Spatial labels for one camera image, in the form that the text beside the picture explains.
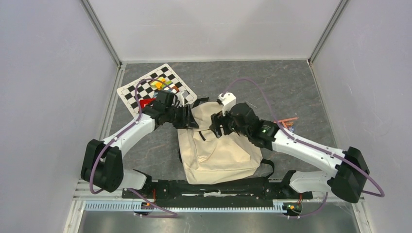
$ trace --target gray floor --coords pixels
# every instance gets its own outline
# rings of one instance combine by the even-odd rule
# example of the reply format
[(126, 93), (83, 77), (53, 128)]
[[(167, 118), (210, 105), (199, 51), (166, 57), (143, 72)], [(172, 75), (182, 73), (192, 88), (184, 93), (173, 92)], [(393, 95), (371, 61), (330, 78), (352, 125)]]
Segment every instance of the gray floor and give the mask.
[[(318, 203), (305, 203), (309, 213)], [(180, 213), (178, 219), (142, 219), (130, 212), (86, 211), (79, 233), (358, 233), (350, 203), (328, 203), (314, 216), (287, 220), (281, 214)]]
[[(122, 85), (159, 67), (158, 64), (128, 64)], [(217, 96), (236, 78), (250, 77), (268, 96), (279, 119), (299, 117), (296, 134), (315, 142), (334, 146), (330, 125), (306, 61), (239, 61), (169, 63), (172, 69), (201, 97)], [(238, 83), (230, 90), (237, 102), (247, 102), (263, 119), (271, 120), (268, 107), (259, 91), (249, 83)], [(132, 119), (119, 99), (111, 127), (115, 133)], [(178, 159), (177, 131), (163, 125), (139, 141), (125, 156), (125, 168), (137, 169), (154, 179), (185, 179)], [(288, 170), (315, 171), (317, 168), (286, 154), (262, 150), (263, 157), (275, 163), (272, 179), (281, 179)], [(255, 176), (267, 174), (261, 166)]]

